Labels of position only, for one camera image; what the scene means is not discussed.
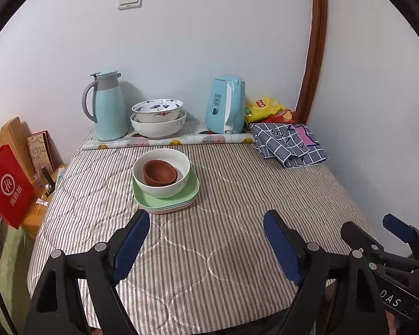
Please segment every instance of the blue gripper pad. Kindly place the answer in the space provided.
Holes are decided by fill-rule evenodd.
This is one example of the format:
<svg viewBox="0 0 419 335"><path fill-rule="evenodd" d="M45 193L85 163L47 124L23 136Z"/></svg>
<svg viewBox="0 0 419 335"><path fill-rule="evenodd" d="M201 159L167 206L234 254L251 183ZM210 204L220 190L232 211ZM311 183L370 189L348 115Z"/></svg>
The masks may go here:
<svg viewBox="0 0 419 335"><path fill-rule="evenodd" d="M115 256L115 268L112 274L112 280L115 285L128 276L149 232L150 225L149 214L144 211Z"/></svg>
<svg viewBox="0 0 419 335"><path fill-rule="evenodd" d="M382 220L383 227L405 243L414 242L414 230L392 214L387 214Z"/></svg>
<svg viewBox="0 0 419 335"><path fill-rule="evenodd" d="M303 283L304 277L299 271L298 256L295 254L286 235L271 215L271 211L264 214L264 232L285 276L297 286L300 286Z"/></svg>

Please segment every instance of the electric kettle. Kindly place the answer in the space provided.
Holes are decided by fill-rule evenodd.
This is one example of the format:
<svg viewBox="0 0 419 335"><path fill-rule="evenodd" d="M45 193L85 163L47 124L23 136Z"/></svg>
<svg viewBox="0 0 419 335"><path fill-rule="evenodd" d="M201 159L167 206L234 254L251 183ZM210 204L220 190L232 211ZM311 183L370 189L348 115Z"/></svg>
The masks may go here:
<svg viewBox="0 0 419 335"><path fill-rule="evenodd" d="M90 75L95 81L90 83L82 95L82 109L95 122L96 138L111 141L124 137L128 132L123 94L117 70L105 70ZM87 109L87 94L93 89L93 115Z"/></svg>
<svg viewBox="0 0 419 335"><path fill-rule="evenodd" d="M214 133L241 133L245 121L245 82L222 76L213 81L206 106L206 128Z"/></svg>

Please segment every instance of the wooden door frame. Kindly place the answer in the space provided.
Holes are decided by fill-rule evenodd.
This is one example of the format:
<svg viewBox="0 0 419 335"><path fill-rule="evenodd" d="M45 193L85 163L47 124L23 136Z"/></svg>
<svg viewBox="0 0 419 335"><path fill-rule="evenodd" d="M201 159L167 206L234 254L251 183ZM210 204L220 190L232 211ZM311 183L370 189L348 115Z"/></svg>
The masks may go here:
<svg viewBox="0 0 419 335"><path fill-rule="evenodd" d="M312 25L307 50L306 71L296 106L297 123L305 124L309 118L323 61L327 30L327 0L312 0Z"/></svg>

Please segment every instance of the screw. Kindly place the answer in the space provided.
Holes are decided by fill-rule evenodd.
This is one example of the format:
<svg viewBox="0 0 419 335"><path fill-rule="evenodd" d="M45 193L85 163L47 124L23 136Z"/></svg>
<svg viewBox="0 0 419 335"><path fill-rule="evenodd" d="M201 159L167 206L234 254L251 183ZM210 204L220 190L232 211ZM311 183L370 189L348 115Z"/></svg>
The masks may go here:
<svg viewBox="0 0 419 335"><path fill-rule="evenodd" d="M355 258L361 258L361 257L363 257L362 252L360 252L359 250L356 250L356 249L354 249L354 250L352 251L352 255L353 255Z"/></svg>
<svg viewBox="0 0 419 335"><path fill-rule="evenodd" d="M315 242L311 241L307 244L307 249L316 252L318 249L320 249L320 246Z"/></svg>
<svg viewBox="0 0 419 335"><path fill-rule="evenodd" d="M107 248L107 244L105 244L103 241L100 241L95 245L96 252L102 252L104 249Z"/></svg>
<svg viewBox="0 0 419 335"><path fill-rule="evenodd" d="M55 249L51 252L51 257L58 258L61 256L61 254L62 254L62 251L60 249Z"/></svg>

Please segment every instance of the white wall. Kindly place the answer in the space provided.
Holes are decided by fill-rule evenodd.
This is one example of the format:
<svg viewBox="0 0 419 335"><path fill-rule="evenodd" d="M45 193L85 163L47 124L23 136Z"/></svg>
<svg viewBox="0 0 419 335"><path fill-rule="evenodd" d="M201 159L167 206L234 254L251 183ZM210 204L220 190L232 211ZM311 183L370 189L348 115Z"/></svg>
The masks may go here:
<svg viewBox="0 0 419 335"><path fill-rule="evenodd" d="M329 0L309 125L385 249L391 212L419 227L419 38L389 0Z"/></svg>
<svg viewBox="0 0 419 335"><path fill-rule="evenodd" d="M0 33L0 126L20 116L32 131L47 129L68 162L92 128L82 92L106 67L129 82L132 104L173 97L197 119L220 73L243 77L247 95L296 106L311 0L143 0L126 11L116 3L25 2Z"/></svg>

